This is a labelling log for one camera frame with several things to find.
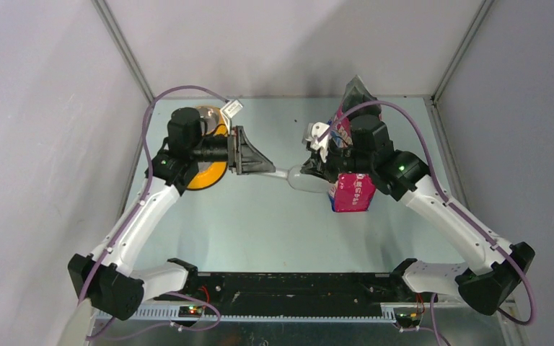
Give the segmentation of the pink blue pet food bag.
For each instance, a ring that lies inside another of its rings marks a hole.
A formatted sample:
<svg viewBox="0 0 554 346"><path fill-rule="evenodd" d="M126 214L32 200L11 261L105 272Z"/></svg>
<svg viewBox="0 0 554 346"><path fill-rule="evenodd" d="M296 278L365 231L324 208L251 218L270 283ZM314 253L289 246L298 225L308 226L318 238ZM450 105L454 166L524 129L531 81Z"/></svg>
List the pink blue pet food bag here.
<svg viewBox="0 0 554 346"><path fill-rule="evenodd" d="M342 159L346 164L339 169L337 180L328 193L331 208L335 213L365 212L374 197L376 188L366 173L367 160L356 148L357 143L354 139L357 137L358 129L367 120L371 125L376 125L382 120L382 107L370 105L347 117L344 114L359 104L375 99L376 97L367 89L361 77L356 75L346 84L340 105L328 121L329 124L336 120L340 121L330 131L330 149L338 154L344 154Z"/></svg>

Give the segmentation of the clear plastic scoop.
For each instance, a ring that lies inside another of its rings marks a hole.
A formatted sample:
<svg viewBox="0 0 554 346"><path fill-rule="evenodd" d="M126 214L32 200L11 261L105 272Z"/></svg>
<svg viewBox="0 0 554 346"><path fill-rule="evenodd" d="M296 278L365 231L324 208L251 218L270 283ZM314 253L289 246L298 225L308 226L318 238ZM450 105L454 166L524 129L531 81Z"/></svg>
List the clear plastic scoop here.
<svg viewBox="0 0 554 346"><path fill-rule="evenodd" d="M326 194L332 189L333 183L320 177L303 174L301 168L300 165L288 169L276 168L274 172L260 173L260 176L283 180L293 190L302 192Z"/></svg>

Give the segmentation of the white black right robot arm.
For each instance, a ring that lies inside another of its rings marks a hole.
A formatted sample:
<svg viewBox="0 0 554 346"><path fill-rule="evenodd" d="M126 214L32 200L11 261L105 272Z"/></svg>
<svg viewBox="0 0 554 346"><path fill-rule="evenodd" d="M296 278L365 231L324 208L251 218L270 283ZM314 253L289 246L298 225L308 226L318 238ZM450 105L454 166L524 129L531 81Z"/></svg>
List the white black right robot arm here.
<svg viewBox="0 0 554 346"><path fill-rule="evenodd" d="M353 142L340 147L325 134L327 123L309 124L303 142L310 158L302 173L335 183L340 174L364 174L385 195L415 211L437 229L463 258L462 263L427 264L407 259L397 268L390 290L399 301L418 293L461 298L480 314L492 315L523 281L535 257L526 242L513 244L481 223L434 181L428 164L397 150L377 117L357 117Z"/></svg>

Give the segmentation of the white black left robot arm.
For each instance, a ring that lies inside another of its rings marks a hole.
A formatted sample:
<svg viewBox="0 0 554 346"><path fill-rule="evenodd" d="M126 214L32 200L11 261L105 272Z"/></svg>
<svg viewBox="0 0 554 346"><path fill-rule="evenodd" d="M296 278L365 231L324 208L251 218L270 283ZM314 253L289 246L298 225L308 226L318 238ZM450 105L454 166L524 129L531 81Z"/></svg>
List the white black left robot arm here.
<svg viewBox="0 0 554 346"><path fill-rule="evenodd" d="M199 109L175 110L136 202L90 254L71 258L68 271L80 299L89 299L93 308L125 321L144 301L171 291L182 300L196 297L199 281L194 265L170 259L148 270L133 267L159 221L205 162L225 163L238 175L276 172L273 162L249 142L243 127L227 134L211 133Z"/></svg>

